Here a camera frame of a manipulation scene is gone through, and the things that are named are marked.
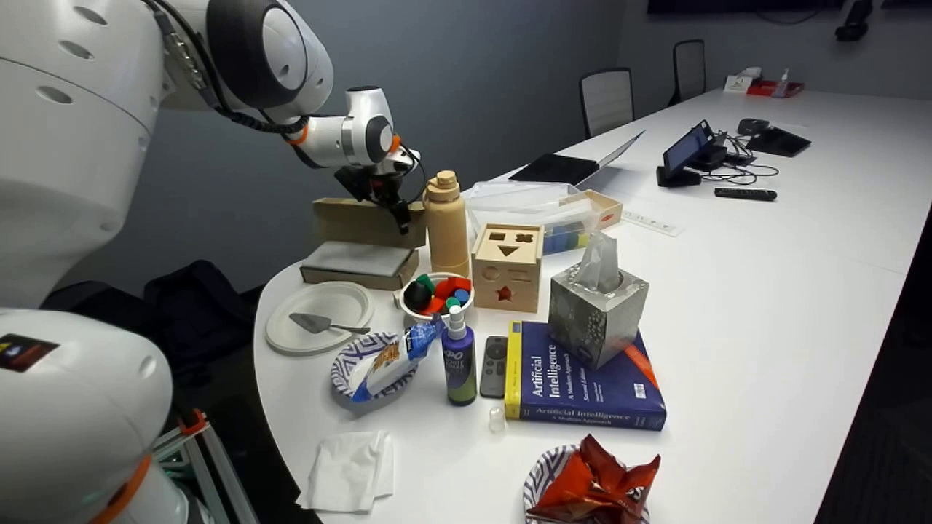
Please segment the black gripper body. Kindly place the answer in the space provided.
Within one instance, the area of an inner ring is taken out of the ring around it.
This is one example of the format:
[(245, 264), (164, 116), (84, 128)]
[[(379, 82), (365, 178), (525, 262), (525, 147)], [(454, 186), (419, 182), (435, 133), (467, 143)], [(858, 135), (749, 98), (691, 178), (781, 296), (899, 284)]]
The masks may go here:
[(422, 165), (422, 153), (416, 147), (400, 146), (375, 165), (344, 165), (334, 172), (339, 182), (358, 199), (369, 199), (369, 195), (385, 195), (392, 202), (403, 199), (403, 181)]

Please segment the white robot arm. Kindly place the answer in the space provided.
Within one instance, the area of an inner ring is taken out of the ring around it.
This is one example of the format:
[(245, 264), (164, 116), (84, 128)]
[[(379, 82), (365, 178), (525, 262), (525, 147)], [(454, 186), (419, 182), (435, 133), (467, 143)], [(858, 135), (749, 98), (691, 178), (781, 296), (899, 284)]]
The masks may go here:
[(410, 221), (419, 153), (387, 92), (324, 109), (330, 48), (289, 0), (0, 0), (0, 306), (36, 309), (125, 223), (161, 106), (196, 103), (275, 133)]

